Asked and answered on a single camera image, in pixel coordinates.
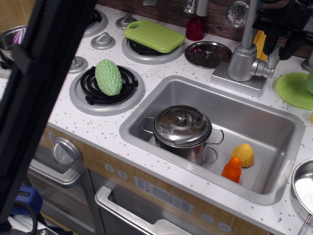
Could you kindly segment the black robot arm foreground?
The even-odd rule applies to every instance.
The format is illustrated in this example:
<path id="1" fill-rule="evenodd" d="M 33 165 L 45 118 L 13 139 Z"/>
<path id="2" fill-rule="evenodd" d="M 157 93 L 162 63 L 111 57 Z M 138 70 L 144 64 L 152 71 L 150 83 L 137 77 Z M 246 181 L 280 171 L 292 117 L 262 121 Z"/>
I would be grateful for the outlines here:
<path id="1" fill-rule="evenodd" d="M 30 165 L 59 92 L 65 83 L 72 59 L 82 39 L 85 25 L 96 2 L 93 0 L 39 0 L 30 17 L 23 45 L 14 49 L 14 66 L 0 104 L 0 226 L 8 231 L 8 217 Z M 166 161 L 117 136 L 100 140 L 95 146 L 124 163 L 165 180 L 183 191 L 217 206 L 271 233 L 291 234 L 302 223 L 292 213 L 290 189 L 276 206 L 256 205 L 216 183 L 180 168 L 175 163 L 166 170 Z"/>

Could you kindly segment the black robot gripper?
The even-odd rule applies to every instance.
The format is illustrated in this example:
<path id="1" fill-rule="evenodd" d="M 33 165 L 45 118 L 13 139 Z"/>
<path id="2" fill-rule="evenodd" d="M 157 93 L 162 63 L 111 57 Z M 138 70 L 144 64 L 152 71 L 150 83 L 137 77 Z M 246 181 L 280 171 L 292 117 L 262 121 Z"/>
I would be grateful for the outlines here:
<path id="1" fill-rule="evenodd" d="M 287 39 L 280 60 L 288 60 L 305 41 L 313 39 L 313 2 L 290 0 L 281 8 L 261 8 L 257 11 L 253 28 L 265 32 L 265 55 L 270 55 L 276 47 L 280 47 L 279 37 Z"/>

